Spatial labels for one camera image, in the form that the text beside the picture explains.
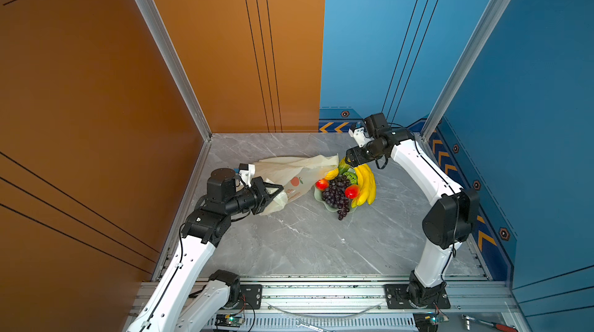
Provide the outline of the dark purple grape bunch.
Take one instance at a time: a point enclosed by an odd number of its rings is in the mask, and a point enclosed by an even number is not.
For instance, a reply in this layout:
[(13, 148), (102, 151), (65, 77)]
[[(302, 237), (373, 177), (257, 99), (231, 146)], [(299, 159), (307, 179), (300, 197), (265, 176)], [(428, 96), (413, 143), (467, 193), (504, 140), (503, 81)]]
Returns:
[(342, 174), (329, 181), (329, 188), (322, 191), (323, 201), (336, 210), (339, 220), (345, 219), (351, 209), (351, 200), (344, 194), (349, 186), (349, 181)]

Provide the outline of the aluminium corner post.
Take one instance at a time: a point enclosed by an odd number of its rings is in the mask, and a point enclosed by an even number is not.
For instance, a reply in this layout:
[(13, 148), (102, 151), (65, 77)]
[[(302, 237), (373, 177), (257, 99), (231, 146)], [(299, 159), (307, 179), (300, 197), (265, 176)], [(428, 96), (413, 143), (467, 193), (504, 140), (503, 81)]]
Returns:
[(427, 143), (433, 132), (436, 131), (439, 121), (444, 117), (447, 109), (450, 107), (451, 102), (454, 100), (470, 69), (472, 69), (476, 59), (482, 52), (510, 2), (511, 0), (489, 0), (450, 77), (439, 94), (431, 113), (425, 121), (425, 125), (420, 133), (423, 142)]
[(162, 16), (159, 13), (156, 2), (154, 0), (135, 0), (135, 3), (153, 37), (153, 41), (159, 49), (164, 63), (170, 71), (170, 75), (187, 106), (196, 128), (199, 130), (203, 140), (210, 142), (212, 131), (207, 123), (207, 119), (196, 97), (193, 86), (191, 86), (173, 41), (170, 38), (170, 34), (167, 31)]

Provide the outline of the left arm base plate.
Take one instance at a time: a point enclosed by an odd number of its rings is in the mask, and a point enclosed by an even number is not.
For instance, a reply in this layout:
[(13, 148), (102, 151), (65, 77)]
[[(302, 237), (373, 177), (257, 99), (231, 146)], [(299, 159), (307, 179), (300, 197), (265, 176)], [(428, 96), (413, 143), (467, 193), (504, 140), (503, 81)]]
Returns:
[(262, 294), (263, 285), (259, 283), (241, 283), (238, 286), (235, 295), (233, 295), (231, 308), (239, 310), (246, 304), (247, 306), (252, 306), (255, 310), (259, 310), (263, 298)]

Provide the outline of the yellow banana bunch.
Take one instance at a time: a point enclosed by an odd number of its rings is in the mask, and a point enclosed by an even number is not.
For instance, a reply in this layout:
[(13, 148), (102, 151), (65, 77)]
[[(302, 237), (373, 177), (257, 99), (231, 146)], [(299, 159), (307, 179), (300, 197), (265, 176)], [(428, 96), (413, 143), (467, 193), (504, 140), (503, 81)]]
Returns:
[(354, 171), (357, 175), (358, 194), (351, 200), (351, 208), (358, 208), (365, 203), (372, 205), (377, 195), (377, 185), (374, 173), (367, 164), (362, 164)]

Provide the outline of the green kiwi half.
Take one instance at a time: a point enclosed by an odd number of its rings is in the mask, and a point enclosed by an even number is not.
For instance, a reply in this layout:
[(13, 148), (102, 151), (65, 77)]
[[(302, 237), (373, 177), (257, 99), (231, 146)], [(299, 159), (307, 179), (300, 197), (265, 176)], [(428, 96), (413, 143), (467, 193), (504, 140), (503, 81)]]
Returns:
[(347, 171), (343, 174), (343, 176), (349, 181), (349, 185), (358, 184), (358, 178), (354, 172)]

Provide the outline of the right aluminium corner post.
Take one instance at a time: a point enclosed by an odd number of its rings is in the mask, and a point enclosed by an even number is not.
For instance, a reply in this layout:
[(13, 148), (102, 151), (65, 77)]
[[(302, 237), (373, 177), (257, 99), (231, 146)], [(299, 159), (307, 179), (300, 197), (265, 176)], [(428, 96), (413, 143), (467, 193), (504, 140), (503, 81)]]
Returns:
[(427, 143), (433, 132), (436, 131), (439, 121), (444, 117), (447, 109), (450, 107), (451, 102), (454, 100), (470, 69), (472, 69), (476, 59), (482, 52), (510, 2), (511, 0), (489, 0), (450, 77), (439, 94), (431, 113), (425, 121), (425, 125), (420, 133), (423, 142)]

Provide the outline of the green orange mango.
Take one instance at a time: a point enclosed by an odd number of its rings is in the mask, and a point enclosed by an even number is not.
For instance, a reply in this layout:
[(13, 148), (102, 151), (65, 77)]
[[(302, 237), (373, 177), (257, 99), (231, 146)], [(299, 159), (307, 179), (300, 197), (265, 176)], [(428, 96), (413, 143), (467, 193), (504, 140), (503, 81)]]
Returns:
[(343, 158), (338, 164), (339, 174), (344, 174), (344, 173), (348, 172), (349, 169), (351, 169), (351, 166)]

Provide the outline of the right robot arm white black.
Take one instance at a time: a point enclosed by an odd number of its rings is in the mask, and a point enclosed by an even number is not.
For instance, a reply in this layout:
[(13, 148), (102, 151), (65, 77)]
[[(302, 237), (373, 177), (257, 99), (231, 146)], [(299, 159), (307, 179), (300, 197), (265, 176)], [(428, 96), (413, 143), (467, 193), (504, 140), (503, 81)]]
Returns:
[(441, 171), (407, 129), (388, 127), (368, 136), (366, 130), (359, 127), (350, 130), (349, 135), (357, 146), (346, 151), (347, 164), (355, 168), (366, 167), (372, 161), (377, 163), (382, 157), (392, 160), (421, 188), (431, 205), (422, 220), (426, 237), (422, 257), (411, 272), (407, 287), (388, 294), (404, 308), (448, 308), (445, 274), (474, 230), (479, 195)]

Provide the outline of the cream plastic bag orange print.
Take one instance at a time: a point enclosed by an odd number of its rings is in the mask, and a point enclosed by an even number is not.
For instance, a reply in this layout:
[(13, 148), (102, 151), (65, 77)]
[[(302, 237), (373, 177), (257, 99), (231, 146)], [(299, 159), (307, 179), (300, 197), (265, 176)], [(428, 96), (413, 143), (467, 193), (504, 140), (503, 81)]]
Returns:
[(261, 215), (270, 215), (305, 195), (319, 180), (334, 171), (339, 157), (273, 157), (255, 162), (255, 176), (265, 182), (282, 185), (283, 191), (267, 205)]

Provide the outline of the green circuit board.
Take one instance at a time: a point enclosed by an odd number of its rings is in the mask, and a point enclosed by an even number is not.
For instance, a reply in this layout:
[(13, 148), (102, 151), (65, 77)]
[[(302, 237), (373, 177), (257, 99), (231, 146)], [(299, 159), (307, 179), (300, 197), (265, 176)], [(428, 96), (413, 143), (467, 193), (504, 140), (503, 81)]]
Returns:
[(441, 324), (448, 323), (450, 318), (445, 314), (419, 314), (413, 315), (415, 326), (419, 332), (438, 332)]
[(214, 328), (224, 329), (239, 329), (245, 323), (243, 314), (217, 314), (215, 317)]

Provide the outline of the red apple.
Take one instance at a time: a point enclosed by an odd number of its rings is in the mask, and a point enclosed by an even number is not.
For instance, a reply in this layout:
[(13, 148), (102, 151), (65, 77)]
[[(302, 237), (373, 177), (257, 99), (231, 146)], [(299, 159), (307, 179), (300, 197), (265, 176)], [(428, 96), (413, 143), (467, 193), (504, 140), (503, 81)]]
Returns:
[(327, 188), (329, 188), (329, 182), (328, 182), (328, 180), (326, 180), (325, 178), (318, 180), (316, 182), (316, 188), (319, 191), (325, 191)]
[(344, 194), (348, 199), (354, 200), (360, 195), (360, 187), (358, 185), (351, 185), (344, 190)]

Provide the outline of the green leaf-shaped plate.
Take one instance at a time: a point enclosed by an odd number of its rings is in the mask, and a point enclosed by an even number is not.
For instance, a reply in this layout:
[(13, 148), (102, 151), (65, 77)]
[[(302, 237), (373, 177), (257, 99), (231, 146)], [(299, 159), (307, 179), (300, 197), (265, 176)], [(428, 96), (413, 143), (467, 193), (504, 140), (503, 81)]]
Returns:
[(331, 180), (320, 179), (315, 183), (314, 196), (328, 211), (337, 213), (343, 219), (357, 208), (360, 196), (358, 178), (354, 172), (348, 171)]

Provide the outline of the aluminium front rail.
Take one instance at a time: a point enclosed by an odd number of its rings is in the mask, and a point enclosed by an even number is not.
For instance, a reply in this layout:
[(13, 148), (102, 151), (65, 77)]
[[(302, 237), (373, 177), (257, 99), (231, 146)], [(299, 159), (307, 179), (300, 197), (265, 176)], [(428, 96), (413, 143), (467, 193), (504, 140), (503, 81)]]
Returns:
[[(449, 279), (446, 292), (451, 308), (390, 310), (384, 285), (406, 284), (402, 276), (245, 277), (241, 283), (263, 285), (261, 308), (244, 304), (239, 310), (223, 308), (205, 331), (418, 331), (413, 315), (445, 314), (450, 321), (439, 331), (492, 331), (472, 323), (467, 330), (462, 315), (529, 331), (515, 298), (503, 282), (477, 277)], [(239, 329), (214, 328), (217, 314), (243, 314)]]

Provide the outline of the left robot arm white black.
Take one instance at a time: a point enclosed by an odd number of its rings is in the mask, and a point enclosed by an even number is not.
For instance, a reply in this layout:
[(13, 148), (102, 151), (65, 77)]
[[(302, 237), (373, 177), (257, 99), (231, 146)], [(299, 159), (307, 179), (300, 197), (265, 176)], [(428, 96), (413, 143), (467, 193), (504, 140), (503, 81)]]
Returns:
[(218, 310), (235, 304), (240, 280), (227, 271), (213, 274), (196, 298), (190, 292), (231, 225), (263, 213), (283, 191), (282, 185), (256, 176), (252, 164), (213, 171), (206, 194), (179, 227), (170, 265), (128, 330), (201, 331)]

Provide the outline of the right green circuit board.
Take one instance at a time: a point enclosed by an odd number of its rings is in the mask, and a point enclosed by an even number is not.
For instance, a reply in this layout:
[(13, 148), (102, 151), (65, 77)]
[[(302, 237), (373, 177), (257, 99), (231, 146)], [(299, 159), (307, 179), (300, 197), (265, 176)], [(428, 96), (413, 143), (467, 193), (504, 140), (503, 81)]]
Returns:
[(419, 314), (413, 315), (415, 326), (419, 332), (438, 332), (441, 324), (448, 323), (450, 318), (445, 314)]

